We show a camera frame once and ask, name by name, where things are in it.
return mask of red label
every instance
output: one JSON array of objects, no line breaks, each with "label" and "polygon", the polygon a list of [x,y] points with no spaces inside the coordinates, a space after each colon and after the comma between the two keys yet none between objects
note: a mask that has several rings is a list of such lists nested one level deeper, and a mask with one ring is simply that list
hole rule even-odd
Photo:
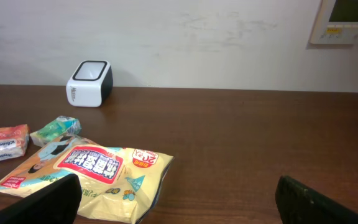
[{"label": "red label", "polygon": [[68,168],[112,184],[123,161],[123,158],[97,146],[75,146],[57,167]]},{"label": "red label", "polygon": [[141,168],[148,168],[154,165],[157,162],[158,154],[151,151],[135,149],[134,153],[132,154],[135,166]]},{"label": "red label", "polygon": [[14,189],[18,189],[20,184],[25,180],[25,177],[9,177],[0,185],[4,187],[10,187]]}]

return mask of snack bag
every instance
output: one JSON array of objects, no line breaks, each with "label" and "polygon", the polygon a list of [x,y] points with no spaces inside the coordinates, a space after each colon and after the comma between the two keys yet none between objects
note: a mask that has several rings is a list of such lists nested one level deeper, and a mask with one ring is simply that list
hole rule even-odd
[{"label": "snack bag", "polygon": [[3,178],[0,192],[26,197],[74,173],[83,192],[79,215],[139,223],[156,204],[172,159],[141,149],[102,147],[66,134],[48,143]]},{"label": "snack bag", "polygon": [[26,124],[0,128],[0,161],[25,154],[29,142],[29,127]]},{"label": "snack bag", "polygon": [[42,129],[31,133],[30,137],[36,146],[42,147],[61,134],[79,134],[80,131],[81,124],[78,119],[59,116]]}]

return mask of white box device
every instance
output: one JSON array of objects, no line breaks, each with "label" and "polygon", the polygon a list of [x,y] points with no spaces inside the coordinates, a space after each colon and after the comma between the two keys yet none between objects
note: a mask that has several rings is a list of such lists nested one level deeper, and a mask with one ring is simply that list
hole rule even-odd
[{"label": "white box device", "polygon": [[312,44],[355,44],[358,42],[358,0],[322,0]]},{"label": "white box device", "polygon": [[66,85],[67,99],[73,106],[100,106],[111,89],[111,65],[103,60],[80,63]]}]

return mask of wooden table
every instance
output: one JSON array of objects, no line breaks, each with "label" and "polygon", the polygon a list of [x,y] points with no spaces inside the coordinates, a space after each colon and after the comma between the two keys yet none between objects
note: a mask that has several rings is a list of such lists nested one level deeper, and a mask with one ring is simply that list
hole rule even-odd
[{"label": "wooden table", "polygon": [[[104,146],[175,156],[144,224],[281,223],[283,174],[358,212],[357,93],[114,88],[100,108],[77,108],[63,86],[0,85],[0,127],[59,115]],[[38,149],[0,162],[0,179]],[[0,209],[18,199],[0,194]]]}]

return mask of white wall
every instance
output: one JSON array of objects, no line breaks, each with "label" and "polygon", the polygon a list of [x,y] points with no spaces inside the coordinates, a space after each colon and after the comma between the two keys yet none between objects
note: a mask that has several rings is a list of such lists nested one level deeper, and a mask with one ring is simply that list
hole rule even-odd
[{"label": "white wall", "polygon": [[320,0],[0,0],[0,83],[358,92],[358,46],[308,49]]}]

